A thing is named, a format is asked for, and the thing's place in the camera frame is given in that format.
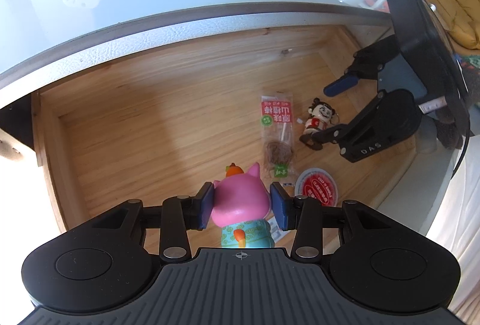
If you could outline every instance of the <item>red round lid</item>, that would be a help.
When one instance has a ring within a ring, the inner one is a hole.
[[[323,169],[304,171],[295,184],[295,196],[305,195],[318,199],[324,206],[336,206],[338,190],[333,178]]]

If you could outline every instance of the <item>small tag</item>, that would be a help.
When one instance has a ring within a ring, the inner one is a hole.
[[[289,166],[286,164],[275,165],[274,176],[275,177],[287,177],[289,175]]]
[[[266,114],[266,115],[263,115],[262,117],[262,125],[263,126],[270,126],[271,124],[273,124],[273,118]]]
[[[280,239],[285,237],[287,234],[289,234],[289,232],[282,231],[280,229],[274,216],[268,220],[268,223],[270,224],[270,234],[272,235],[273,241],[275,241],[276,243],[279,242]]]
[[[277,124],[291,124],[292,118],[292,104],[290,102],[281,102],[279,100],[263,101],[262,115],[268,115]]]
[[[422,103],[418,105],[420,111],[424,114],[428,114],[429,112],[434,112],[435,110],[441,109],[447,105],[447,101],[445,97],[438,97],[434,100],[430,100],[428,102]]]

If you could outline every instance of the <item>wooden drawer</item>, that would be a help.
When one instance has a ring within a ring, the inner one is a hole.
[[[95,66],[34,94],[35,150],[61,229],[131,198],[161,204],[220,180],[225,166],[262,161],[260,96],[291,91],[306,119],[326,99],[342,122],[376,94],[362,81],[335,98],[323,87],[343,74],[358,44],[342,26],[260,29],[144,51]],[[299,136],[303,125],[294,123]],[[351,164],[336,145],[313,152],[297,142],[296,167],[327,170],[340,200],[377,207],[410,166],[413,139]],[[334,232],[327,231],[326,244]],[[193,252],[219,246],[220,228],[189,232]],[[145,247],[158,252],[158,232]],[[280,244],[290,246],[292,234]]]

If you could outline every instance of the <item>circular pad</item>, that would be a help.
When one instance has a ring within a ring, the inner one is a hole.
[[[121,229],[80,225],[30,253],[22,281],[36,306],[86,314],[135,298],[152,273],[150,255]]]
[[[88,280],[105,274],[112,265],[112,258],[98,249],[82,248],[69,251],[57,260],[60,275],[73,280]]]
[[[450,252],[407,228],[364,229],[333,253],[329,269],[352,300],[397,314],[447,307],[460,280]]]
[[[410,280],[420,276],[427,263],[418,253],[390,248],[376,252],[370,258],[371,267],[381,276],[392,280]]]

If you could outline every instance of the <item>cartoon figurine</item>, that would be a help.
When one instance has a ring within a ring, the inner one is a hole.
[[[273,248],[270,194],[260,180],[260,164],[243,173],[232,163],[222,181],[215,180],[213,222],[222,228],[222,248]]]
[[[328,103],[320,101],[319,98],[313,100],[313,104],[308,109],[309,117],[305,123],[305,130],[300,136],[300,141],[311,149],[321,150],[321,144],[311,144],[311,135],[325,130],[332,124],[332,118],[335,110]]]

